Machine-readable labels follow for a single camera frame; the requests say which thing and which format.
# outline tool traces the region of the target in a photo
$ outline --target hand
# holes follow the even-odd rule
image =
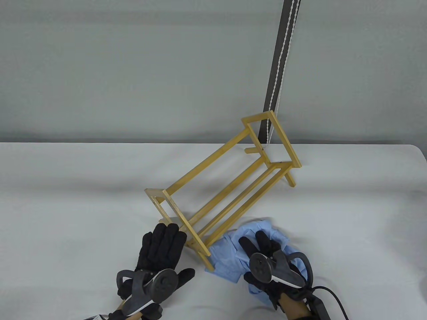
[[[135,270],[144,269],[156,274],[164,269],[175,269],[186,240],[187,235],[179,231],[178,225],[158,224],[153,232],[146,233],[142,238],[142,247]],[[179,272],[177,289],[190,281],[194,274],[195,271],[192,268]],[[122,299],[128,298],[132,294],[132,280],[126,280],[117,294]]]
[[[239,239],[239,244],[242,246],[243,250],[249,258],[256,252],[262,253],[267,257],[272,257],[275,251],[281,250],[280,244],[274,240],[270,240],[268,236],[261,230],[256,232],[255,238],[260,248],[259,250],[247,237],[242,237]],[[293,264],[290,265],[293,271],[299,273],[299,270],[296,266]],[[281,294],[287,294],[290,290],[292,290],[292,288],[280,282],[271,281],[269,283],[263,283],[258,281],[251,272],[246,272],[243,278],[246,282],[267,293],[274,309],[276,310]]]

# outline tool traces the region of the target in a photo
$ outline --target light blue cloth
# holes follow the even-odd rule
[[[225,233],[220,240],[209,248],[211,252],[209,260],[215,267],[213,274],[237,283],[241,275],[250,271],[249,257],[240,246],[239,239],[245,236],[259,248],[255,238],[255,233],[259,230],[263,230],[271,240],[277,241],[281,245],[283,252],[287,255],[298,251],[287,245],[289,239],[279,230],[274,229],[269,221],[259,220],[249,222],[242,225],[237,230]],[[305,269],[304,263],[300,259],[294,259],[292,263],[300,270],[302,276],[307,279],[307,270]],[[268,295],[254,285],[249,285],[249,293],[254,294],[266,305],[272,305]]]

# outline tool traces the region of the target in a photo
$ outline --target white surface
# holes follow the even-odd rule
[[[135,266],[142,235],[160,218],[143,189],[169,186],[217,147],[0,144],[1,318],[79,320],[114,310],[116,273]],[[255,160],[243,148],[176,193],[186,214]],[[279,160],[282,148],[271,145],[268,152]],[[278,183],[239,223],[271,217],[310,259],[315,285],[334,290],[351,319],[424,318],[427,164],[421,152],[410,145],[295,150],[303,163],[292,170],[296,188]],[[249,295],[243,279],[234,285],[204,272],[189,249],[177,269],[186,267],[196,277],[163,303],[163,319],[284,319]],[[331,318],[342,319],[333,298],[319,296]]]

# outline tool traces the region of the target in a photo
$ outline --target wooden leg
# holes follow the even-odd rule
[[[255,148],[258,150],[261,157],[264,159],[264,163],[267,167],[271,165],[271,161],[267,156],[267,153],[264,151],[263,147],[261,146],[260,141],[258,140],[257,135],[254,132],[254,129],[252,129],[251,125],[249,123],[245,123],[246,128],[249,130],[249,137],[251,138],[252,142],[255,145]]]
[[[286,180],[288,180],[289,185],[293,188],[296,186],[295,180],[293,179],[293,177],[291,176],[291,173],[288,172],[285,174],[285,178]]]
[[[211,264],[211,262],[209,261],[208,258],[206,258],[206,256],[204,254],[202,254],[201,252],[196,251],[196,253],[198,254],[198,256],[200,257],[200,259],[202,259],[203,263],[205,264],[206,268],[210,271],[210,272],[214,272],[215,268],[214,266]]]
[[[245,153],[247,154],[258,153],[258,149],[256,147],[245,148]]]
[[[160,214],[163,217],[163,219],[161,219],[160,221],[162,221],[162,223],[164,223],[165,225],[168,225],[169,223],[173,223],[172,220],[170,219],[170,217],[167,215],[166,211],[163,209],[163,207],[157,201],[156,196],[152,195],[151,192],[152,192],[152,190],[145,189],[145,193],[148,195],[148,197],[150,198],[151,202],[154,204],[154,206],[157,208],[157,210],[159,210]]]
[[[268,112],[269,112],[269,119],[270,119],[272,125],[274,126],[274,128],[276,129],[276,132],[277,132],[281,142],[285,146],[286,151],[288,151],[288,154],[291,157],[294,168],[301,168],[302,167],[301,162],[299,162],[299,159],[298,159],[294,149],[292,148],[292,145],[289,142],[289,139],[286,136],[285,131],[283,131],[282,126],[280,125],[279,121],[277,120],[276,115],[274,114],[273,111],[268,111]]]
[[[202,249],[203,253],[205,255],[207,255],[207,256],[210,256],[211,253],[209,252],[208,248],[205,246],[205,244],[203,243],[203,241],[197,235],[196,231],[193,229],[193,227],[190,225],[190,223],[188,222],[188,220],[182,214],[181,210],[178,208],[178,206],[176,205],[175,201],[170,197],[170,195],[168,195],[168,193],[167,193],[166,190],[164,190],[163,193],[164,193],[164,199],[171,206],[172,210],[180,218],[180,220],[182,221],[182,223],[187,227],[188,231],[191,233],[191,235],[193,236],[194,240],[196,240],[197,244],[200,246],[200,248]]]

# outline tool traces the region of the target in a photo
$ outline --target gray wall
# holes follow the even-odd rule
[[[262,111],[281,0],[0,0],[0,140],[207,141]],[[427,153],[425,0],[302,0],[293,141]]]

